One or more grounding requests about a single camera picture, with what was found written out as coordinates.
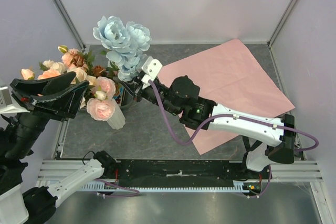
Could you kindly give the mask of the cream rose stem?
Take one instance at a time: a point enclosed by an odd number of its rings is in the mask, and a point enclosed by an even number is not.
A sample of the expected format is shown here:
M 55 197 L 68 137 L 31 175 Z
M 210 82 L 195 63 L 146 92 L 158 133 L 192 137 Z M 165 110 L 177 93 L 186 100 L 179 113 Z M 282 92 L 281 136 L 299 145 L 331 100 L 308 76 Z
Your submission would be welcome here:
M 20 74 L 24 80 L 42 80 L 59 76 L 66 72 L 67 68 L 62 62 L 54 62 L 45 60 L 39 63 L 39 68 L 42 74 L 35 77 L 35 73 L 31 69 L 22 69 Z

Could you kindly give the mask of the small peach rose sprig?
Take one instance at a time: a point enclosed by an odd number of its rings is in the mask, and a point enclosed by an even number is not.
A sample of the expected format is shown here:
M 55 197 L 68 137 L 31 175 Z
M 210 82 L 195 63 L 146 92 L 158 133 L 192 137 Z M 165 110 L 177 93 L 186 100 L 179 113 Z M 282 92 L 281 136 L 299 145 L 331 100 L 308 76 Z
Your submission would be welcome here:
M 106 77 L 98 77 L 93 89 L 93 98 L 90 98 L 86 110 L 96 121 L 107 121 L 110 119 L 117 107 L 114 100 L 116 92 L 115 83 Z

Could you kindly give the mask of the peach flower stem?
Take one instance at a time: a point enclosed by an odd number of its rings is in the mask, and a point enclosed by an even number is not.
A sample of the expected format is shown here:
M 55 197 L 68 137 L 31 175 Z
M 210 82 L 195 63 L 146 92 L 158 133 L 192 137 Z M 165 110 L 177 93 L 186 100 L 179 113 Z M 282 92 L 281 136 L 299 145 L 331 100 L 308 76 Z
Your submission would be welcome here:
M 90 98 L 94 97 L 95 87 L 97 84 L 97 78 L 88 75 L 82 68 L 70 67 L 67 72 L 74 72 L 76 74 L 75 78 L 72 80 L 71 84 L 77 84 L 83 81 L 89 82 L 89 87 L 87 88 L 85 94 L 83 95 L 82 102 L 79 109 L 83 109 Z

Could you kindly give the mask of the large peach peony stem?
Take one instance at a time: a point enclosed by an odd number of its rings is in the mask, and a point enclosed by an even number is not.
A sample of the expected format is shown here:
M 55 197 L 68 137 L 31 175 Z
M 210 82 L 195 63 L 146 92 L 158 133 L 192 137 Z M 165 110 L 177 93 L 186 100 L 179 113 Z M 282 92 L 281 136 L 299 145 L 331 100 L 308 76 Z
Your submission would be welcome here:
M 60 62 L 62 62 L 66 66 L 67 70 L 70 67 L 76 67 L 75 65 L 73 65 L 71 63 L 71 60 L 76 53 L 82 52 L 82 51 L 80 51 L 79 49 L 76 49 L 76 48 L 69 49 L 65 45 L 58 46 L 58 50 L 62 53 Z

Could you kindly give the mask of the blue hydrangea stem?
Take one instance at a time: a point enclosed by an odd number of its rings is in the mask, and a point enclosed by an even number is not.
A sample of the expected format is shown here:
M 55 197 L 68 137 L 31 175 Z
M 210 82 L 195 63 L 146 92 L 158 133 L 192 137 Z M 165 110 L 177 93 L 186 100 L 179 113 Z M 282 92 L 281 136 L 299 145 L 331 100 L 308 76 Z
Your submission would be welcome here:
M 119 17 L 102 17 L 93 28 L 93 36 L 107 50 L 106 58 L 118 67 L 118 78 L 131 81 L 137 66 L 151 45 L 150 30 L 135 22 L 124 24 Z

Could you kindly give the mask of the purple pink wrapping paper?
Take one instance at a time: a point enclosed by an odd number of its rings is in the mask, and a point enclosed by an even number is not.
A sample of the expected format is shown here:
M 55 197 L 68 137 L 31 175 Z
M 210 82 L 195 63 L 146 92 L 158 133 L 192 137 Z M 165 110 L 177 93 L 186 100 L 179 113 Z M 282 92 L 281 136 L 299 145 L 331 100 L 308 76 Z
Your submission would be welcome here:
M 258 116 L 275 118 L 295 107 L 279 89 L 267 45 L 238 39 L 221 45 L 168 45 L 155 58 L 163 65 L 158 78 L 167 87 L 188 76 L 201 97 Z

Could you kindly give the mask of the brown orange flower stem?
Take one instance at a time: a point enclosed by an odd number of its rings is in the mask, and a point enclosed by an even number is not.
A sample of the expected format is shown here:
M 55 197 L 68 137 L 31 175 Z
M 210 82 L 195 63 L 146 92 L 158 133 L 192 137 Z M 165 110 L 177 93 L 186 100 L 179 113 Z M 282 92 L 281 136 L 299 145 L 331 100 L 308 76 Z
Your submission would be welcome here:
M 88 75 L 94 77 L 106 77 L 107 71 L 106 68 L 96 65 L 94 66 L 93 63 L 95 61 L 95 55 L 92 54 L 92 51 L 88 53 L 78 52 L 76 53 L 71 63 L 78 68 L 84 70 Z

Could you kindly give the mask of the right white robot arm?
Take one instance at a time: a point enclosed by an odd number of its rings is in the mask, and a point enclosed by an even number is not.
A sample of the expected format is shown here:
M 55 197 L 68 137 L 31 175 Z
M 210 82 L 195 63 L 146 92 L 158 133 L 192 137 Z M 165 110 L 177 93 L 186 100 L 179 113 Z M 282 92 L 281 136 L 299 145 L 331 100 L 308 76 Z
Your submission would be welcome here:
M 232 110 L 213 100 L 199 96 L 200 88 L 188 76 L 177 77 L 169 87 L 159 79 L 143 87 L 139 77 L 125 82 L 115 77 L 139 102 L 142 99 L 159 106 L 163 115 L 180 115 L 179 122 L 193 130 L 193 141 L 200 130 L 229 131 L 243 137 L 255 139 L 253 146 L 246 145 L 241 174 L 254 178 L 272 163 L 292 164 L 295 161 L 295 133 L 293 116 L 263 118 Z

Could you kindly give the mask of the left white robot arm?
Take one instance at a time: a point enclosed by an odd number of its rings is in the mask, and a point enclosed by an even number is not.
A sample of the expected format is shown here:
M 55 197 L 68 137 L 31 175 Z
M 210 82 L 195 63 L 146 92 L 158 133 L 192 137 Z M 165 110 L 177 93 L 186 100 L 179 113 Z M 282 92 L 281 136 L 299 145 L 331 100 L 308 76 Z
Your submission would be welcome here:
M 34 157 L 34 144 L 50 121 L 73 119 L 89 87 L 74 72 L 42 80 L 14 79 L 1 85 L 1 223 L 45 223 L 56 209 L 85 183 L 111 178 L 115 160 L 105 151 L 49 186 L 25 183 L 37 179 L 43 155 Z

